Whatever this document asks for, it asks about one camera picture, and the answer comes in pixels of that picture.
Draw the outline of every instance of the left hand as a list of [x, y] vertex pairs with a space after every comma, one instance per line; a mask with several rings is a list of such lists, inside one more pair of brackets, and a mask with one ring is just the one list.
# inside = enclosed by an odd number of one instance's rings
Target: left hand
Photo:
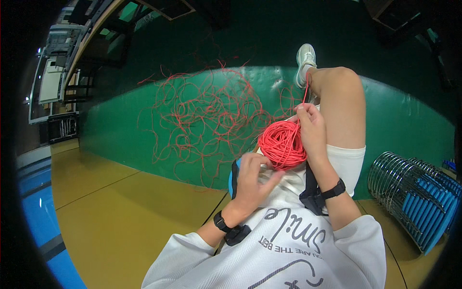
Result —
[[271, 161], [261, 154], [246, 153], [242, 156], [236, 198], [231, 200], [222, 211], [228, 227], [232, 228], [244, 221], [281, 181], [283, 171], [275, 172], [266, 184], [258, 182], [260, 166], [265, 164], [268, 168], [271, 167]]

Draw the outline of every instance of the black watch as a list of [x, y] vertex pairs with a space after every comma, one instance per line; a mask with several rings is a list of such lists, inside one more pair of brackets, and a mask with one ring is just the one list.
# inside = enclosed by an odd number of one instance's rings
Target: black watch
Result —
[[219, 211], [215, 217], [213, 217], [213, 222], [215, 223], [215, 226], [217, 226], [218, 229], [222, 230], [225, 233], [231, 232], [232, 228], [228, 227], [225, 224], [225, 221], [223, 217], [221, 216], [221, 211]]
[[328, 191], [322, 192], [321, 196], [324, 199], [329, 199], [332, 197], [336, 197], [340, 194], [343, 194], [343, 192], [345, 192], [345, 183], [343, 182], [342, 179], [339, 179], [339, 182], [337, 183], [335, 187], [333, 187], [332, 189]]

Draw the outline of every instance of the white shorts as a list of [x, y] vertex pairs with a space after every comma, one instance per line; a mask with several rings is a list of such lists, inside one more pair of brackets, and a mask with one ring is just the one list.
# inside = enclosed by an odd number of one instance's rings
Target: white shorts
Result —
[[[327, 157], [339, 177], [345, 183], [346, 191], [350, 196], [354, 195], [354, 188], [361, 173], [365, 152], [366, 147], [350, 149], [327, 145]], [[274, 188], [260, 207], [304, 208], [298, 196], [305, 190], [305, 173], [305, 165], [286, 171], [279, 185]], [[259, 181], [265, 183], [272, 174], [273, 171], [267, 170], [263, 165], [260, 170]]]

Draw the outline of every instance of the hand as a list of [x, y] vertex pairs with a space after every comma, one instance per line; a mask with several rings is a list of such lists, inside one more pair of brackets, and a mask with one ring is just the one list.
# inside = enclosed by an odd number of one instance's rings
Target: hand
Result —
[[271, 167], [271, 161], [261, 154], [246, 153], [242, 156], [237, 178], [236, 198], [230, 201], [222, 211], [222, 217], [228, 227], [234, 227], [244, 221], [281, 181], [284, 172], [278, 171], [273, 173], [266, 184], [260, 184], [258, 173], [260, 165], [264, 164], [268, 168]]
[[300, 120], [302, 144], [308, 163], [327, 160], [326, 124], [319, 110], [313, 104], [300, 104], [295, 108], [297, 115], [288, 121]]

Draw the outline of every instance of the sleeve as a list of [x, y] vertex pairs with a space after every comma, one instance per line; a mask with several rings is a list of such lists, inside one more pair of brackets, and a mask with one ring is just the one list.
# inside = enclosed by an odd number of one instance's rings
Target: sleeve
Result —
[[165, 288], [213, 255], [209, 246], [197, 233], [185, 236], [173, 234], [149, 268], [142, 289]]
[[363, 215], [334, 231], [334, 244], [364, 273], [372, 288], [384, 288], [387, 276], [382, 227], [371, 215]]

